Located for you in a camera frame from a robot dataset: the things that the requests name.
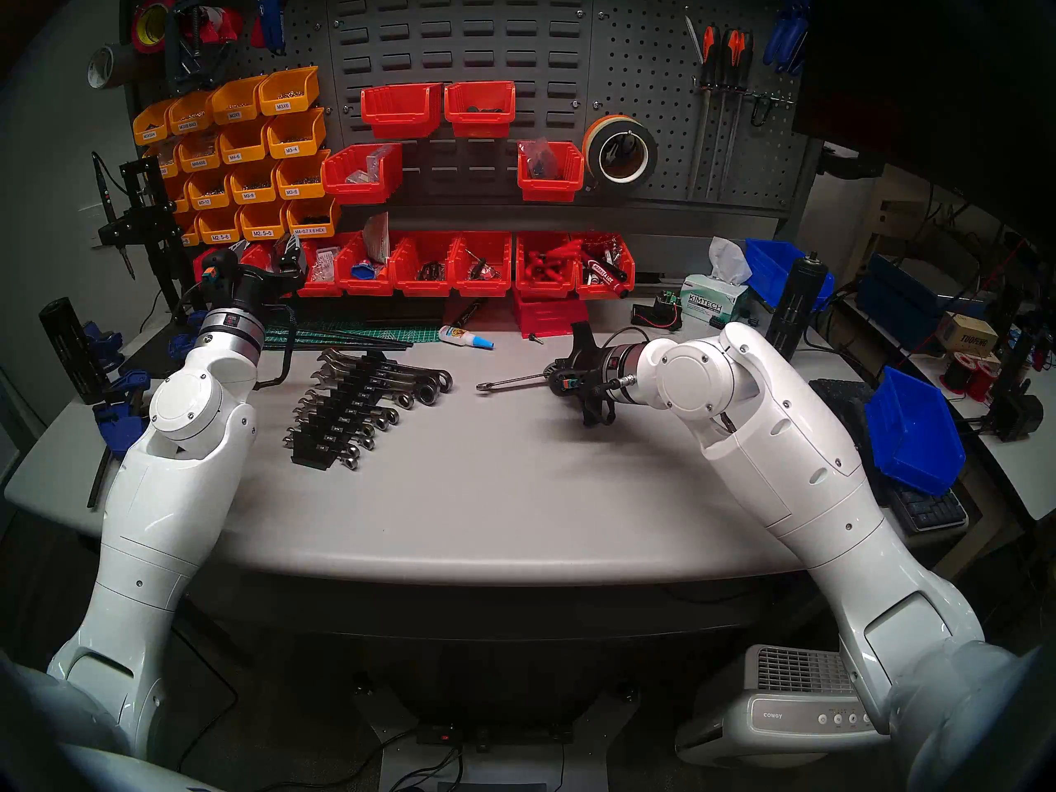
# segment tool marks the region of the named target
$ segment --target workbench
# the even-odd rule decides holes
[[[629,299],[589,304],[599,343],[629,322]],[[643,584],[799,568],[744,513],[673,415],[618,406],[612,426],[588,429],[578,401],[546,386],[475,391],[541,372],[569,354],[571,337],[524,340],[508,300],[489,302],[470,328],[494,351],[426,343],[393,355],[449,370],[454,389],[437,406],[401,412],[355,472],[293,465],[282,446],[320,366],[317,352],[296,353],[287,380],[249,399],[259,433],[213,560],[272,573],[446,585]],[[676,339],[714,334],[686,318]],[[281,359],[266,353],[260,378],[278,375]],[[793,365],[806,379],[857,379],[823,352],[797,352]],[[736,422],[736,410],[731,416]],[[71,402],[12,477],[7,501],[98,536],[102,510],[84,504],[101,450],[91,410]]]

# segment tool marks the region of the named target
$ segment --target duct tape roll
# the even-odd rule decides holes
[[[165,17],[176,0],[146,0],[132,15],[132,44],[139,53],[165,50]]]
[[[628,192],[657,168],[657,142],[637,118],[603,116],[587,128],[583,155],[599,188]]]

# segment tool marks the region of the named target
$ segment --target red storage bin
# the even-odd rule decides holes
[[[495,110],[494,113],[470,111]],[[456,138],[505,138],[516,115],[516,87],[512,81],[456,81],[444,88],[444,115]]]
[[[428,84],[365,88],[359,94],[359,115],[375,138],[425,138],[440,126],[440,89]]]
[[[301,241],[301,249],[304,250],[304,260],[308,265],[307,277],[312,278],[312,272],[316,268],[316,253],[320,249],[336,246],[329,241]],[[341,289],[337,285],[337,256],[334,256],[334,280],[313,281],[307,280],[304,286],[297,290],[302,298],[339,298]]]
[[[509,232],[463,232],[451,253],[451,285],[464,298],[502,298],[510,288],[512,251],[513,237]],[[469,279],[480,258],[498,270],[497,278]]]
[[[561,281],[536,281],[528,275],[525,256],[528,252],[548,252],[568,243],[567,232],[517,232],[517,251],[514,284],[525,298],[567,298],[576,288],[580,262],[571,259],[561,270]]]
[[[345,178],[356,170],[366,169],[366,156],[385,147],[380,144],[354,144],[323,162],[323,187],[339,204],[381,204],[403,182],[403,148],[393,145],[381,156],[375,184],[348,184]]]
[[[337,243],[340,244],[341,251],[334,259],[334,277],[339,288],[350,295],[393,294],[393,270],[389,266],[382,267],[373,281],[361,281],[352,277],[352,267],[366,259],[362,232],[342,232],[337,237]]]
[[[390,232],[390,243],[397,244],[389,259],[393,283],[408,297],[446,298],[451,294],[451,253],[458,232]],[[430,261],[444,265],[442,281],[419,281],[418,270]]]
[[[630,250],[627,249],[627,245],[618,233],[572,232],[570,238],[572,240],[582,238],[583,249],[586,252],[591,252],[595,248],[603,249],[606,244],[618,244],[623,250],[623,253],[620,256],[619,268],[623,269],[623,271],[627,274],[627,280],[623,281],[623,285],[627,287],[627,291],[631,291],[635,288],[635,259],[630,257]],[[582,264],[580,271],[576,272],[576,293],[584,300],[598,300],[600,298],[616,300],[617,297],[609,291],[608,287],[603,283],[590,285],[583,283]]]
[[[517,147],[517,185],[525,201],[576,200],[577,190],[583,189],[583,153],[571,142],[550,142],[550,152],[558,159],[559,177],[532,178],[528,173],[528,159]]]
[[[587,304],[577,298],[525,300],[520,289],[514,289],[513,318],[524,338],[570,335],[572,323],[587,319]]]

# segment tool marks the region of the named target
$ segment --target black keyboard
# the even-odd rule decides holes
[[[865,403],[872,397],[872,389],[849,380],[811,380],[810,388],[847,429],[862,457],[873,496],[881,505],[890,506],[907,533],[967,525],[968,515],[953,491],[931,496],[886,476],[875,467],[865,416]]]

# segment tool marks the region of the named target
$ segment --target masking tape roll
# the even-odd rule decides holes
[[[583,155],[599,188],[628,192],[648,181],[658,150],[653,134],[637,118],[611,115],[587,128]]]

